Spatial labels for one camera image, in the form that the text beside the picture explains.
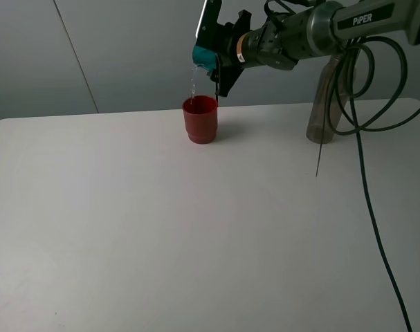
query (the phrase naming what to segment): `red cup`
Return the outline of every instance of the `red cup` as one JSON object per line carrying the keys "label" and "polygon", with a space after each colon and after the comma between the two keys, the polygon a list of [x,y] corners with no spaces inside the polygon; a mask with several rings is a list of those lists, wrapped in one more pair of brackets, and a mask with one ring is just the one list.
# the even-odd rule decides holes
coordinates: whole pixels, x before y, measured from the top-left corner
{"label": "red cup", "polygon": [[216,138],[217,101],[207,95],[196,95],[182,104],[185,128],[190,140],[208,144]]}

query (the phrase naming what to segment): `robotic arm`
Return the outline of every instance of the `robotic arm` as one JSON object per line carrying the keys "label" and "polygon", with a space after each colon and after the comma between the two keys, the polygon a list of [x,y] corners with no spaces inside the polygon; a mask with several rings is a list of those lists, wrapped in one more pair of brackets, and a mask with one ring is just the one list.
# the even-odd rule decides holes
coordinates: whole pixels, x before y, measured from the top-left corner
{"label": "robotic arm", "polygon": [[[268,7],[272,1],[289,12],[274,13]],[[353,38],[404,30],[411,45],[420,44],[420,0],[363,0],[347,8],[336,1],[286,2],[310,8],[295,13],[281,0],[267,0],[265,24],[251,30],[246,10],[235,24],[222,26],[217,23],[221,0],[205,0],[193,60],[202,65],[213,54],[216,64],[206,68],[219,83],[217,95],[226,97],[245,68],[291,70],[299,60],[339,53]]]}

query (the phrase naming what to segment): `tabletop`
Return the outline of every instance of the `tabletop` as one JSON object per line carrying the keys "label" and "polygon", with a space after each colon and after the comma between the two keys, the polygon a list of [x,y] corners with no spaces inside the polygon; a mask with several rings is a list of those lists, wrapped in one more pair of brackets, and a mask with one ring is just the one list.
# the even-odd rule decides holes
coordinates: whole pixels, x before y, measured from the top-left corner
{"label": "tabletop", "polygon": [[[0,121],[0,332],[405,331],[355,137],[324,146],[316,178],[310,110],[220,108],[209,145],[181,110]],[[420,116],[363,147],[419,332]]]}

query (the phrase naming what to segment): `gray wall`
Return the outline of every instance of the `gray wall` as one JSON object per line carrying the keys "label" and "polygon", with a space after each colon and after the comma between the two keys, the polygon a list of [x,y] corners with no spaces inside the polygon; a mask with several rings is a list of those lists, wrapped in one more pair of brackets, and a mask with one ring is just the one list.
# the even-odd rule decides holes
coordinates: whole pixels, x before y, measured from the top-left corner
{"label": "gray wall", "polygon": [[[189,96],[203,0],[57,2],[100,112],[174,109]],[[219,22],[236,20],[241,9],[253,13],[253,28],[263,24],[262,0],[224,0]],[[420,99],[420,46],[408,46],[402,32],[390,36],[408,54],[403,96]],[[396,55],[384,46],[374,49],[378,67],[367,99],[388,97],[399,78]],[[306,60],[291,72],[252,68],[221,104],[310,102],[326,61]],[[213,91],[199,73],[197,93]],[[0,118],[94,111],[52,0],[0,0]]]}

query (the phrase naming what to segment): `white wall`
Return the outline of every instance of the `white wall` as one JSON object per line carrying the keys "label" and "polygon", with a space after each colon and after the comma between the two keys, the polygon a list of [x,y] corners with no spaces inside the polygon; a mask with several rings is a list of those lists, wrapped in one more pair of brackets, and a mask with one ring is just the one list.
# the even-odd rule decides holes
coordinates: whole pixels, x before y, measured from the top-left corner
{"label": "white wall", "polygon": [[[252,28],[258,28],[265,20],[263,2],[223,0],[219,22],[233,22],[247,9]],[[189,96],[203,0],[57,3],[101,112],[174,109]],[[408,54],[410,79],[403,96],[420,99],[420,46],[407,45],[403,32],[391,36]],[[365,98],[386,98],[396,87],[399,64],[384,46],[374,49],[376,80]],[[305,60],[290,72],[249,69],[221,104],[310,102],[327,60]],[[213,83],[199,73],[197,93],[213,91]],[[94,111],[52,0],[0,0],[0,118]]]}

